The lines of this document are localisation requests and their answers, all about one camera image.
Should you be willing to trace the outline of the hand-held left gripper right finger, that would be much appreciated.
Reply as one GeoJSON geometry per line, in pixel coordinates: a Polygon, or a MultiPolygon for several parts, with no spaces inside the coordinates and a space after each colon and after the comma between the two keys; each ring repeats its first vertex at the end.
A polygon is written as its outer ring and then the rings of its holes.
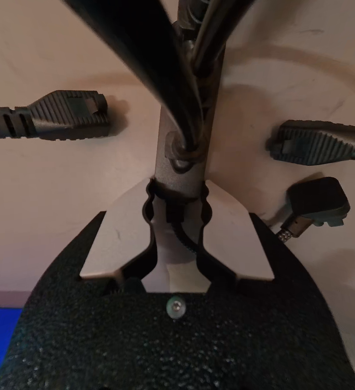
{"type": "Polygon", "coordinates": [[[206,180],[201,192],[197,267],[209,281],[272,281],[274,273],[248,210],[206,180]]]}

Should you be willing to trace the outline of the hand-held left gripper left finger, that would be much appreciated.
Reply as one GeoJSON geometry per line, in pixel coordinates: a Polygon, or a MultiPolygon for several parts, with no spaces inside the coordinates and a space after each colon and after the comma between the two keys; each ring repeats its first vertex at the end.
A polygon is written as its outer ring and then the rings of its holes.
{"type": "Polygon", "coordinates": [[[157,264],[154,180],[144,179],[107,208],[80,271],[82,279],[143,279],[157,264]]]}

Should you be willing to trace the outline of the ribbed black plug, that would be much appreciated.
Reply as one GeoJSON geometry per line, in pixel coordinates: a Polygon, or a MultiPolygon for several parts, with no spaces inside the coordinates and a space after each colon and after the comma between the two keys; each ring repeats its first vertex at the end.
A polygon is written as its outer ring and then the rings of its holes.
{"type": "Polygon", "coordinates": [[[266,150],[274,160],[304,166],[355,161],[355,126],[287,120],[273,130],[266,150]]]}
{"type": "Polygon", "coordinates": [[[0,107],[0,139],[84,140],[107,137],[105,96],[93,90],[56,90],[28,106],[0,107]]]}

